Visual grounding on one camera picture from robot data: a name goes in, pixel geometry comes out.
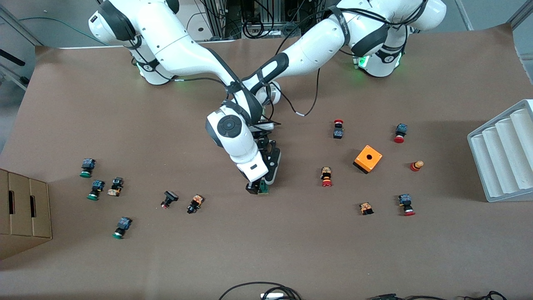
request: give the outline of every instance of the orange block with black base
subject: orange block with black base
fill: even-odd
[[[368,174],[376,167],[382,157],[381,153],[366,145],[353,161],[353,165],[363,171],[363,173]]]

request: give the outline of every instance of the black circular cap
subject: black circular cap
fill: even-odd
[[[241,132],[242,121],[235,115],[227,115],[220,119],[216,126],[217,131],[223,137],[234,138]]]

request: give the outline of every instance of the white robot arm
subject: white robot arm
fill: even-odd
[[[174,75],[218,76],[233,99],[207,117],[206,130],[243,175],[256,181],[269,168],[248,126],[260,121],[263,107],[213,50],[190,37],[175,15],[178,9],[177,0],[107,0],[88,24],[101,41],[126,46],[152,84],[164,84]]]
[[[342,17],[338,11],[331,14],[243,78],[259,101],[266,97],[267,84],[279,87],[273,80],[315,71],[344,45],[356,57],[370,56],[363,68],[370,75],[387,76],[394,70],[405,45],[406,26],[429,30],[440,24],[446,14],[446,5],[441,0],[341,0],[336,8]],[[382,20],[369,18],[368,14]]]

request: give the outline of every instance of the brown table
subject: brown table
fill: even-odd
[[[239,76],[269,59],[280,40],[214,43]],[[413,35],[388,78],[353,69],[339,53],[321,71],[308,117],[276,106],[271,135],[282,151],[269,196],[252,196],[226,152],[205,132],[225,96],[214,82],[151,86],[124,49],[38,49],[28,91],[0,167],[50,183],[53,240],[3,261],[0,298],[217,299],[245,281],[268,280],[306,299],[398,293],[452,298],[498,290],[531,299],[533,202],[487,203],[466,135],[533,86],[508,25]],[[300,112],[315,74],[280,80]],[[334,140],[332,121],[345,121]],[[404,144],[392,141],[409,125]],[[364,175],[352,165],[365,145],[383,154]],[[123,195],[85,197],[78,176],[125,178]],[[424,160],[411,172],[410,162]],[[320,168],[333,169],[331,188]],[[163,192],[180,200],[163,210]],[[186,207],[199,193],[202,209]],[[410,193],[416,216],[396,195]],[[375,214],[362,216],[369,201]],[[126,239],[111,237],[122,216]],[[257,299],[266,287],[229,299]]]

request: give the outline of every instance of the green cable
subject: green cable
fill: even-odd
[[[90,36],[90,35],[88,35],[87,33],[83,32],[83,31],[81,31],[81,30],[79,30],[79,29],[76,29],[76,28],[72,27],[71,25],[69,25],[69,24],[67,24],[67,23],[65,23],[65,22],[63,22],[63,21],[61,21],[61,20],[58,20],[58,19],[48,18],[48,17],[31,17],[31,18],[23,18],[23,19],[20,19],[20,21],[24,21],[24,20],[33,20],[33,19],[43,19],[43,20],[57,21],[57,22],[59,22],[59,23],[61,23],[61,24],[63,24],[63,25],[66,25],[66,26],[70,27],[71,29],[75,30],[76,32],[83,34],[84,36],[86,36],[86,37],[88,37],[88,38],[90,38],[90,39],[92,39],[92,40],[94,40],[94,41],[97,41],[97,42],[99,42],[99,43],[101,43],[101,44],[103,44],[103,45],[109,46],[108,44],[106,44],[106,43],[104,43],[104,42],[98,40],[97,38],[95,38],[95,37],[93,37],[93,36]]]

